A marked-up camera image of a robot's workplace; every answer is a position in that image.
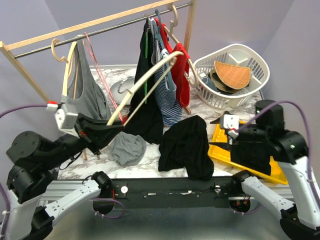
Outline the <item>black tank top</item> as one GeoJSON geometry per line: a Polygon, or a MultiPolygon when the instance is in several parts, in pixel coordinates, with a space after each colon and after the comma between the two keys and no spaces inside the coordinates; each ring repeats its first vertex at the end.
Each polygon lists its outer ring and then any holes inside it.
{"type": "Polygon", "coordinates": [[[158,148],[158,171],[185,168],[191,180],[208,181],[214,173],[214,163],[208,156],[207,124],[195,115],[174,124],[167,130],[158,148]]]}

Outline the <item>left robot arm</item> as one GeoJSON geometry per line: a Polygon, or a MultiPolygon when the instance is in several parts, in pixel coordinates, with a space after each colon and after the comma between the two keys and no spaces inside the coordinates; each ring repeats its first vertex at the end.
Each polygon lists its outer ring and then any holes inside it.
{"type": "Polygon", "coordinates": [[[86,200],[110,196],[112,180],[103,171],[77,190],[47,206],[38,203],[54,180],[51,170],[75,160],[84,149],[99,155],[124,128],[120,120],[109,124],[79,114],[75,135],[65,134],[51,141],[33,131],[20,133],[6,154],[13,162],[8,173],[9,209],[1,225],[2,240],[43,240],[68,211],[86,200]]]}

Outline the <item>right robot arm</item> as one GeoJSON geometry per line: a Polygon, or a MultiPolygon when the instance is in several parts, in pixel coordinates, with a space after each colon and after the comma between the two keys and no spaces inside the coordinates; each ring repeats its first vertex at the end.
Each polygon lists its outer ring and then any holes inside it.
{"type": "Polygon", "coordinates": [[[261,100],[256,114],[247,123],[239,123],[236,115],[225,112],[218,120],[227,142],[218,147],[231,153],[243,143],[261,143],[267,154],[282,169],[293,200],[287,200],[265,186],[250,171],[243,170],[230,177],[209,181],[185,178],[132,179],[127,197],[99,196],[96,203],[111,202],[123,208],[188,208],[198,198],[202,207],[214,199],[229,197],[254,198],[279,220],[284,233],[292,240],[317,240],[320,237],[320,189],[310,163],[311,145],[308,139],[284,128],[281,102],[261,100]]]}

